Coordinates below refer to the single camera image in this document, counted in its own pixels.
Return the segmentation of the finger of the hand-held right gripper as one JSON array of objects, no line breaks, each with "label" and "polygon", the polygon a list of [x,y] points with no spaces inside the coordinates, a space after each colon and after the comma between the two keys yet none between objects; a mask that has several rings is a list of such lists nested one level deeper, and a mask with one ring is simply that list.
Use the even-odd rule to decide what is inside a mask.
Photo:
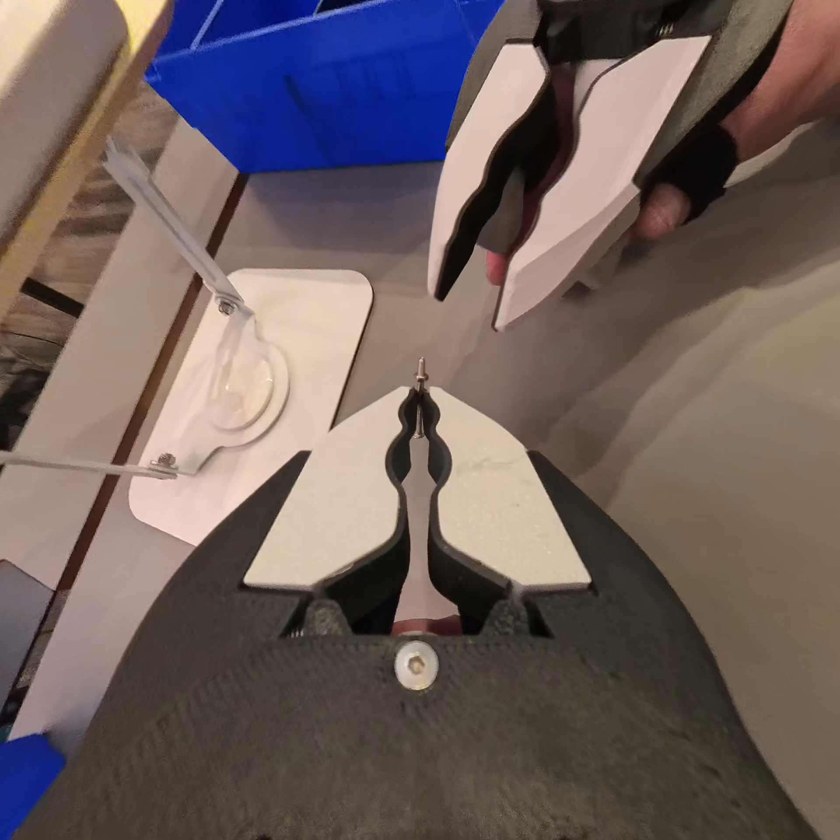
[{"label": "finger of the hand-held right gripper", "polygon": [[506,250],[522,227],[523,194],[559,150],[557,103],[545,55],[506,43],[448,147],[437,187],[427,286],[446,299],[483,231]]},{"label": "finger of the hand-held right gripper", "polygon": [[664,38],[630,57],[575,68],[573,149],[509,259],[494,330],[536,308],[627,230],[639,208],[637,170],[710,42]]}]

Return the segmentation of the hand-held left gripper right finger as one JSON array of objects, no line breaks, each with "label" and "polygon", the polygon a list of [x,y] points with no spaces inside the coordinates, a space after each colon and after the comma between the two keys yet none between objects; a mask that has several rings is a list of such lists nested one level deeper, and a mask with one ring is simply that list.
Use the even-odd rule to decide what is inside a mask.
[{"label": "hand-held left gripper right finger", "polygon": [[588,588],[592,577],[528,450],[443,388],[426,399],[434,588],[448,599]]}]

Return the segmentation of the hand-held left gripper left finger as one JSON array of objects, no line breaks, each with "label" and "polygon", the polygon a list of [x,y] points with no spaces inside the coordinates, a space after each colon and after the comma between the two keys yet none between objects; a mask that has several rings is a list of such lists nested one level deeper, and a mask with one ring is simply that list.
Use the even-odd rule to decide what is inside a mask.
[{"label": "hand-held left gripper left finger", "polygon": [[396,535],[416,409],[414,389],[399,387],[330,430],[269,528],[246,586],[313,592]]}]

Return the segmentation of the blue divided storage bin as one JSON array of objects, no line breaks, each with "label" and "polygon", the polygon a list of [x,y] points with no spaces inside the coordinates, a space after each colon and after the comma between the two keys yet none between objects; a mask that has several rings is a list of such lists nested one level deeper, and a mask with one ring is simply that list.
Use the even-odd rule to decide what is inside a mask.
[{"label": "blue divided storage bin", "polygon": [[440,161],[500,1],[175,1],[146,80],[243,173]]}]

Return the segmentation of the grey desk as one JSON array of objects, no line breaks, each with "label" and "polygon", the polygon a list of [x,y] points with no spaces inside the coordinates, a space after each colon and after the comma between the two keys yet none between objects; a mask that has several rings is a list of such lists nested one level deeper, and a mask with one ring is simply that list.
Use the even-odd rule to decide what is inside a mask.
[{"label": "grey desk", "polygon": [[253,177],[228,254],[379,282],[343,420],[426,355],[528,450],[591,585],[464,599],[408,689],[330,591],[244,585],[295,459],[191,549],[91,554],[15,722],[16,838],[838,838],[838,119],[586,293],[425,298],[437,164]]}]

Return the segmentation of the person's right hand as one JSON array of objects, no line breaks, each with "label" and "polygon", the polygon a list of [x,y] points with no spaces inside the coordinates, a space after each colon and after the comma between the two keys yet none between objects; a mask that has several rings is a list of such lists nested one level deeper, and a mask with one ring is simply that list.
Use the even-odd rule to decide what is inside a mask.
[{"label": "person's right hand", "polygon": [[[542,194],[564,170],[573,141],[574,122],[568,108],[574,94],[574,73],[553,70],[560,105],[558,154],[542,181],[523,198],[521,229],[505,254],[486,254],[486,276],[495,287],[508,272],[508,262],[529,231]],[[770,67],[755,89],[722,121],[744,163],[771,149],[802,125],[838,113],[839,2],[793,2]]]}]

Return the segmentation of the clear round stand foot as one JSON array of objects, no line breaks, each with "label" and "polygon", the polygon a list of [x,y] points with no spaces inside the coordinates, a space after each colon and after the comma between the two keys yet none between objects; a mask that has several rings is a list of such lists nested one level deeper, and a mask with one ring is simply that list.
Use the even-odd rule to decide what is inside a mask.
[{"label": "clear round stand foot", "polygon": [[182,365],[154,429],[162,447],[149,467],[167,477],[196,476],[216,452],[253,443],[287,401],[286,359],[260,337],[253,311],[231,301],[218,310],[213,351]]}]

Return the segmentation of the dark grey flat panel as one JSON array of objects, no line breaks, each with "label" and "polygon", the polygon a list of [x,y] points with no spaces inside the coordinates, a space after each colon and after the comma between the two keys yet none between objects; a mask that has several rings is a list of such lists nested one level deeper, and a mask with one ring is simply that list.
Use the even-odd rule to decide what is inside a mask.
[{"label": "dark grey flat panel", "polygon": [[17,684],[55,591],[1,561],[1,708]]}]

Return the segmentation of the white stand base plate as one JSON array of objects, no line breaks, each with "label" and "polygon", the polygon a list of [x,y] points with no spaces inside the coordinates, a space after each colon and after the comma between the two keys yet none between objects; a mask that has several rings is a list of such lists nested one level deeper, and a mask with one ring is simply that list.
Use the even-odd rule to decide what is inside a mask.
[{"label": "white stand base plate", "polygon": [[246,427],[208,418],[228,319],[207,303],[142,454],[143,463],[172,455],[178,476],[133,478],[129,488],[137,520],[192,546],[328,433],[373,303],[371,283],[348,269],[240,269],[227,278],[268,344],[270,400]]}]

